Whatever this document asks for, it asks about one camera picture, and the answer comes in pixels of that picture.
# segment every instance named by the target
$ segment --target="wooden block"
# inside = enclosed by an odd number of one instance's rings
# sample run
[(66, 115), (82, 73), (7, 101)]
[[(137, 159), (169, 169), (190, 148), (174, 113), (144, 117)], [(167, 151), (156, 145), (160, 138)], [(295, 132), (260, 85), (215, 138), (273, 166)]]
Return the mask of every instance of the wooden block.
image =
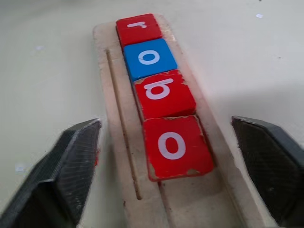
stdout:
[(120, 19), (116, 22), (116, 28), (122, 48), (162, 37), (162, 32), (151, 13)]
[(143, 131), (150, 180), (212, 171), (212, 158), (196, 116), (149, 119), (143, 122)]
[(192, 115), (194, 98), (178, 70), (160, 73), (134, 83), (144, 119)]
[(133, 81), (177, 68), (164, 39), (125, 46), (124, 56)]

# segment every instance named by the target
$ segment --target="debris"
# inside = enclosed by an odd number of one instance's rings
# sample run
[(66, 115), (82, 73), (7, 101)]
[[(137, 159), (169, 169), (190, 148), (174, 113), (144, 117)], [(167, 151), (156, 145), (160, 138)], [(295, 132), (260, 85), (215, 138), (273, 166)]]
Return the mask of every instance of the debris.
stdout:
[(44, 46), (43, 45), (38, 45), (36, 46), (36, 51), (42, 51), (44, 49)]
[(25, 164), (23, 164), (23, 163), (16, 164), (16, 166), (15, 166), (16, 172), (25, 172), (25, 170), (26, 170)]
[(262, 19), (263, 16), (264, 16), (264, 15), (262, 15), (262, 14), (256, 14), (256, 17), (257, 17), (257, 18), (260, 18), (260, 19)]

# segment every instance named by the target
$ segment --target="wooden tray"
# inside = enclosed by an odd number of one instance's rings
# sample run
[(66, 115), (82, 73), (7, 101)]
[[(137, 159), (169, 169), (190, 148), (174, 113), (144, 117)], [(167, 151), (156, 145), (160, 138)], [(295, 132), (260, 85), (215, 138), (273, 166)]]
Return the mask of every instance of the wooden tray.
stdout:
[(159, 183), (148, 179), (140, 114), (115, 22), (96, 26), (94, 40), (129, 227), (276, 227), (264, 205), (257, 206), (235, 167), (231, 151), (167, 21), (160, 15), (155, 17), (197, 103), (197, 115), (209, 139), (216, 168), (201, 177)]

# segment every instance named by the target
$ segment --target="chipped paint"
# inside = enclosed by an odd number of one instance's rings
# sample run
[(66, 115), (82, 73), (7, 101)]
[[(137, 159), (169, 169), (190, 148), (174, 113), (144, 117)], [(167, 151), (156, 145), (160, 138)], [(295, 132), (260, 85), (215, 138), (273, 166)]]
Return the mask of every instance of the chipped paint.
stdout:
[(200, 172), (195, 169), (189, 169), (187, 171), (187, 175), (196, 175), (196, 174), (200, 174)]
[(148, 167), (149, 167), (149, 175), (152, 179), (158, 179), (158, 177), (155, 175), (155, 169), (153, 165), (148, 161)]

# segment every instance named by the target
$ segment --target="red letter block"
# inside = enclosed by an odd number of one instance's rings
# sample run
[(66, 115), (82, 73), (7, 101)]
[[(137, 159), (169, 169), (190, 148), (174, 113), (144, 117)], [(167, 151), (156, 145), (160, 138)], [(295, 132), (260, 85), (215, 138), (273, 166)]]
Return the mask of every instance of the red letter block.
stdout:
[(178, 70), (135, 81), (144, 119), (192, 115), (194, 98)]
[(152, 181), (199, 176), (213, 162), (196, 116), (143, 122), (149, 178)]
[(129, 44), (162, 38), (162, 32), (153, 14), (145, 14), (116, 22), (117, 33), (122, 48)]

